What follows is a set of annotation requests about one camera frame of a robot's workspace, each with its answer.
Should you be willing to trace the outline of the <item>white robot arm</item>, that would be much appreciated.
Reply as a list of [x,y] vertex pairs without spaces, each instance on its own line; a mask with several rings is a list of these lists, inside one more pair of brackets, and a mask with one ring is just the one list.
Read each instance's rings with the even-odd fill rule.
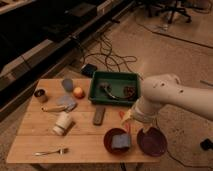
[[147,77],[141,84],[141,97],[125,113],[122,123],[137,120],[152,123],[167,104],[213,121],[213,90],[183,86],[175,74]]

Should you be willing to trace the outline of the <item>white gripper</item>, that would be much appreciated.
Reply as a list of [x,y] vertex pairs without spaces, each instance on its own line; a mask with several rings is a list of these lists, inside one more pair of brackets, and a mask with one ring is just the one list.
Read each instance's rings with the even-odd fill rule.
[[122,117],[121,123],[126,124],[132,119],[141,123],[152,123],[159,110],[163,107],[162,104],[153,103],[145,99],[138,99],[131,108]]

